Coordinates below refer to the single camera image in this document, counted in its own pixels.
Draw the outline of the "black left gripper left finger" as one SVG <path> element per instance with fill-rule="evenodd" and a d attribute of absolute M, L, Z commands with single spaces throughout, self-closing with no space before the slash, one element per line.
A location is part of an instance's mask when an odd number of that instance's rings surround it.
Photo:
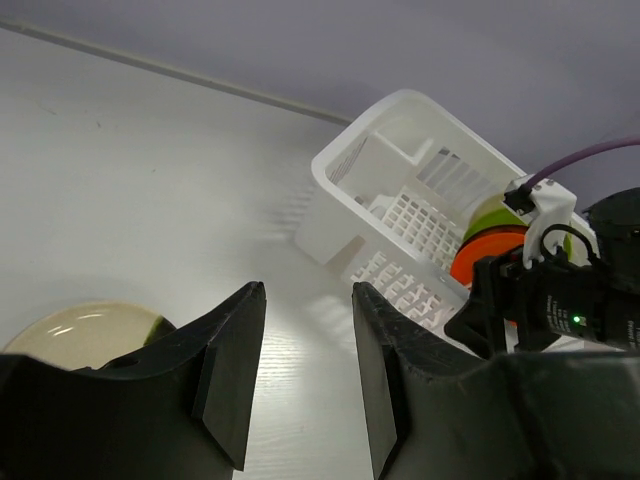
<path fill-rule="evenodd" d="M 245 466 L 266 319 L 250 282 L 105 366 L 1 358 L 5 479 L 229 479 Z"/>

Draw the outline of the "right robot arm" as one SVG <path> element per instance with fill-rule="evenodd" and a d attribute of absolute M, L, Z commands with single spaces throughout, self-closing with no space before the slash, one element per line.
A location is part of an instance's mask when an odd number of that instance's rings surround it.
<path fill-rule="evenodd" d="M 483 359 L 506 351 L 505 324 L 516 325 L 518 351 L 540 352 L 562 336 L 623 350 L 639 347 L 639 191 L 612 194 L 586 211 L 596 240 L 553 224 L 586 248 L 577 266 L 558 249 L 523 264 L 523 249 L 485 256 L 473 266 L 470 297 L 449 320 L 445 334 Z"/>

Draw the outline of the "beige plate with black patch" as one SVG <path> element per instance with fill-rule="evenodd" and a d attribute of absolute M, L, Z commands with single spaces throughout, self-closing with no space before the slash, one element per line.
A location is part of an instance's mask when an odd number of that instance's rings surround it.
<path fill-rule="evenodd" d="M 143 306 L 89 302 L 36 321 L 3 352 L 27 355 L 66 370 L 99 369 L 175 330 L 163 315 Z"/>

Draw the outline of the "white plastic dish rack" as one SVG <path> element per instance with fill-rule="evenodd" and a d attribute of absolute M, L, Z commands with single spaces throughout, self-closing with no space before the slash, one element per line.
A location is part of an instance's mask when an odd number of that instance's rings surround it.
<path fill-rule="evenodd" d="M 395 92 L 315 156 L 298 247 L 436 335 L 468 289 L 451 265 L 478 207 L 523 171 L 426 95 Z"/>

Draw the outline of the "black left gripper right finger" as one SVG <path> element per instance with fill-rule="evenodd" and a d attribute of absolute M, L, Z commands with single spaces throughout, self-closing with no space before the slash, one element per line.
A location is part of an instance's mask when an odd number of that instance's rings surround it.
<path fill-rule="evenodd" d="M 353 287 L 377 479 L 635 479 L 639 358 L 520 353 L 484 361 Z"/>

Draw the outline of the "green plate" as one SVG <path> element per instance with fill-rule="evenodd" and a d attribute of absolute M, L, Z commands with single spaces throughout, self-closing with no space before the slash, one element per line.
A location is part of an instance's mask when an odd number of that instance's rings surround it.
<path fill-rule="evenodd" d="M 495 211 L 483 217 L 477 217 L 474 219 L 464 234 L 463 243 L 479 230 L 489 228 L 494 225 L 524 225 L 528 230 L 528 225 L 524 221 L 505 208 L 504 210 Z"/>

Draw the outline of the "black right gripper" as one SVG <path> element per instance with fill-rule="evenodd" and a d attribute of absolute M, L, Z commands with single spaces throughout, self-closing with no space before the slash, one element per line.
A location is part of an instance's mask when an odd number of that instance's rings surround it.
<path fill-rule="evenodd" d="M 578 266 L 564 252 L 529 269 L 519 249 L 474 264 L 469 298 L 445 334 L 481 358 L 507 350 L 506 324 L 515 324 L 517 352 L 542 352 L 562 337 L 600 341 L 600 259 Z"/>

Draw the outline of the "orange plate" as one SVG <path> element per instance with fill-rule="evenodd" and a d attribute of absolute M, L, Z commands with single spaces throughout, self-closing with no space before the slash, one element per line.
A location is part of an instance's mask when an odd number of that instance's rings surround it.
<path fill-rule="evenodd" d="M 485 257 L 499 256 L 523 245 L 526 231 L 524 225 L 494 225 L 479 230 L 456 253 L 450 275 L 470 290 L 474 264 Z"/>

